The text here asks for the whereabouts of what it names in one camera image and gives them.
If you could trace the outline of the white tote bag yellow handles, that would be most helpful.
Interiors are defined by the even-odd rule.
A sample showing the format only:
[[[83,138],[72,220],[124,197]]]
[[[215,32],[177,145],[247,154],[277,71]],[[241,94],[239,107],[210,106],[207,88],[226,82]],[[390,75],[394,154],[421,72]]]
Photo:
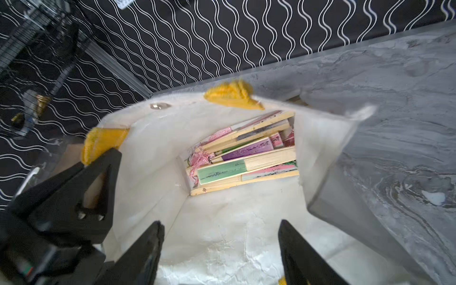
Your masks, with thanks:
[[[294,113],[298,175],[192,196],[184,161],[215,133],[275,110]],[[159,285],[271,285],[284,274],[279,224],[288,220],[352,285],[421,285],[428,278],[334,168],[366,104],[342,114],[258,96],[239,108],[203,93],[163,95],[105,116],[86,136],[85,164],[116,148],[122,160],[114,223],[103,242],[109,260],[140,235],[165,226]]]

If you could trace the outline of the purple paper folding fan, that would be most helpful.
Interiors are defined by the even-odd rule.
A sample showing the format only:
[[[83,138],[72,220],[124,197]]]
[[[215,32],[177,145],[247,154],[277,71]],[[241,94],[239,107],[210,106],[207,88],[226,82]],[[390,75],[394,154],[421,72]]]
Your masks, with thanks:
[[[260,138],[258,140],[249,142],[248,144],[237,146],[228,152],[224,152],[214,157],[210,161],[211,163],[225,162],[245,156],[270,152],[284,146],[285,145],[281,139],[280,134],[275,133],[269,137]]]

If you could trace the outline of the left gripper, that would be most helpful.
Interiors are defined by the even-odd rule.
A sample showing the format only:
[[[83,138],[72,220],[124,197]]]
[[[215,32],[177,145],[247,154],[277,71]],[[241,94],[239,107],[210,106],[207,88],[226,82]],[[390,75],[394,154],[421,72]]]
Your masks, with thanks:
[[[122,154],[115,148],[30,188],[1,213],[1,271],[15,285],[93,285],[106,255],[102,243],[114,218]],[[83,205],[103,175],[95,208]]]

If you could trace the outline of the pink tassel folding fan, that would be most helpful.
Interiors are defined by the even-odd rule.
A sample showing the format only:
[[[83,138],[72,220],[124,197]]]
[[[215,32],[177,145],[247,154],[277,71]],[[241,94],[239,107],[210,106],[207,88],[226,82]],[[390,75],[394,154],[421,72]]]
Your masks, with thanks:
[[[259,116],[237,125],[221,129],[207,140],[198,143],[192,149],[185,161],[186,174],[193,183],[199,185],[196,170],[203,166],[213,165],[211,159],[228,152],[237,146],[248,144],[260,138],[279,133],[284,147],[294,146],[293,141],[287,141],[283,135],[293,134],[291,121],[295,117],[293,111],[277,110],[267,115]]]

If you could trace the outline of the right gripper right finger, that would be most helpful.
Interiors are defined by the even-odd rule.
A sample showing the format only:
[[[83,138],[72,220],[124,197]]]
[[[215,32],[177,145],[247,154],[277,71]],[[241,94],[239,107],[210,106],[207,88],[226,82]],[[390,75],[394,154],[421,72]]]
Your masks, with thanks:
[[[280,223],[278,239],[288,285],[347,284],[287,220]]]

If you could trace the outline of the pink paper folding fan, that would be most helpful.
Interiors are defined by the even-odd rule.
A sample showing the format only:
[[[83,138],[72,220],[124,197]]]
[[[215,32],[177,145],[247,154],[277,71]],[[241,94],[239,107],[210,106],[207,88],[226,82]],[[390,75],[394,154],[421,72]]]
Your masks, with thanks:
[[[260,171],[247,173],[244,175],[238,175],[232,178],[223,179],[217,182],[211,182],[205,185],[198,185],[190,191],[190,196],[197,196],[209,192],[226,190],[236,186],[294,177],[298,175],[298,166],[296,164],[296,161],[294,160],[281,165],[269,167]]]

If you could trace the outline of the green paper folding fan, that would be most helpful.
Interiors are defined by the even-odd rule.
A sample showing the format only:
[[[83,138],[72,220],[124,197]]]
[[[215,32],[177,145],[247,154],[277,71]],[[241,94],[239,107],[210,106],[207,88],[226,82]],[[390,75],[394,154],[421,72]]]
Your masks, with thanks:
[[[200,185],[210,184],[235,176],[253,173],[296,160],[296,147],[285,147],[234,160],[203,166],[196,170]]]

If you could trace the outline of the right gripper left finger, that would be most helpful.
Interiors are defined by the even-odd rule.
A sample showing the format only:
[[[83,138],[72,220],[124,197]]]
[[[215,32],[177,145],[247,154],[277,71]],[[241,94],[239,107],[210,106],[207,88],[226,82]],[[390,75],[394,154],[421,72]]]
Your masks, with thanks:
[[[155,221],[100,278],[97,285],[152,285],[155,282],[165,227]]]

